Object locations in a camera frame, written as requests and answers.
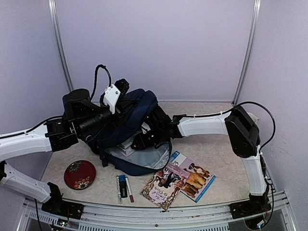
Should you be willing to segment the navy blue student backpack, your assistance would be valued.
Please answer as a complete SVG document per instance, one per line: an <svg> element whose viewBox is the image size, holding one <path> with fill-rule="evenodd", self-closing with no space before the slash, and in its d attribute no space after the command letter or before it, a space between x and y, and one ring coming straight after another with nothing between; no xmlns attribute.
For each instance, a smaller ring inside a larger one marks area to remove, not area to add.
<svg viewBox="0 0 308 231"><path fill-rule="evenodd" d="M127 157L121 154L117 147L126 141L132 145L133 139L141 134L141 125L145 118L158 106L157 98L152 91L143 89L133 90L127 93L126 97L135 105L128 112L124 126L115 128L108 125L85 143L93 153L99 155L104 167L111 163L115 169L130 176L155 173L165 168L169 162L172 151L170 141L156 147L135 150Z"/></svg>

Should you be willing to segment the white Designer Fate book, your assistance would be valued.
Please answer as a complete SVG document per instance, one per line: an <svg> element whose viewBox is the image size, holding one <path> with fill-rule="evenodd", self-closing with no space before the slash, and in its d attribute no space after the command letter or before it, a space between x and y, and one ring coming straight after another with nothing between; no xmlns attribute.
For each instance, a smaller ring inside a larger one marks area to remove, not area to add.
<svg viewBox="0 0 308 231"><path fill-rule="evenodd" d="M119 144L118 148L123 156L128 157L133 154L136 150L131 147L133 144L134 138L130 138L125 142Z"/></svg>

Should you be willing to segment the illustrated taming shrew book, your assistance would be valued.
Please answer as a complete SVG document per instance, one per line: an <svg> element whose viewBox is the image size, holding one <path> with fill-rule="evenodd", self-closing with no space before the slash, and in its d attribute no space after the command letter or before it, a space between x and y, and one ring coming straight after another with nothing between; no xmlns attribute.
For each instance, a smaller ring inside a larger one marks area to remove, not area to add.
<svg viewBox="0 0 308 231"><path fill-rule="evenodd" d="M140 196L167 211L189 177L183 169L169 165L156 172L151 180L141 190Z"/></svg>

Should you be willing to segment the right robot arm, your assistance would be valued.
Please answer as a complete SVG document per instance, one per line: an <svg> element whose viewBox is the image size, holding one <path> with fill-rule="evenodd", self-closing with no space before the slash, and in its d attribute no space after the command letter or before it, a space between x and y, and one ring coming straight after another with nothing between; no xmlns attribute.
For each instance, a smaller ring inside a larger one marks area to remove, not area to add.
<svg viewBox="0 0 308 231"><path fill-rule="evenodd" d="M172 118L157 106L143 122L149 126L149 130L143 130L134 138L131 147L135 150L192 135L227 135L233 152L241 158L248 176L250 193L247 211L255 214L268 203L270 187L266 180L259 128L241 106L212 115L182 114Z"/></svg>

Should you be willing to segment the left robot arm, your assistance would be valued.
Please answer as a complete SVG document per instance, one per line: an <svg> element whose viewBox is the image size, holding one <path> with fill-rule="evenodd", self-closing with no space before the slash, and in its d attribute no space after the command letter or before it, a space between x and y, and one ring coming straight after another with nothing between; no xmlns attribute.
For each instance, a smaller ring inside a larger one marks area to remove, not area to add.
<svg viewBox="0 0 308 231"><path fill-rule="evenodd" d="M29 130L0 137L0 185L47 203L57 214L67 210L67 202L57 185L35 180L7 163L7 159L33 153L57 152L89 141L103 127L115 123L125 113L122 103L127 87L107 87L100 105L91 102L86 89L63 97L64 114L53 116Z"/></svg>

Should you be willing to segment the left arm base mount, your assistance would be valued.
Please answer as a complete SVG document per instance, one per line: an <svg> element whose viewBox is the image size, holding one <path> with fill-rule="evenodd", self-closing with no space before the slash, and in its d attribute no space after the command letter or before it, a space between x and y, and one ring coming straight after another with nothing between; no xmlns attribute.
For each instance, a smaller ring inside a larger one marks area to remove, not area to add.
<svg viewBox="0 0 308 231"><path fill-rule="evenodd" d="M62 217L81 219L84 205L64 200L57 185L51 182L47 185L51 191L50 199L42 204L41 210Z"/></svg>

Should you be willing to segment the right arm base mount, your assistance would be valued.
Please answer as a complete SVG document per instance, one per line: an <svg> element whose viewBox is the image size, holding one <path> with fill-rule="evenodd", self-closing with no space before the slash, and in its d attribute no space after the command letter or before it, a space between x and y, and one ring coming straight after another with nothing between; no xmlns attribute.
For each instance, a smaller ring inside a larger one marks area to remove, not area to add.
<svg viewBox="0 0 308 231"><path fill-rule="evenodd" d="M230 204L230 212L233 219L244 218L271 210L268 193L262 196L249 194L249 199Z"/></svg>

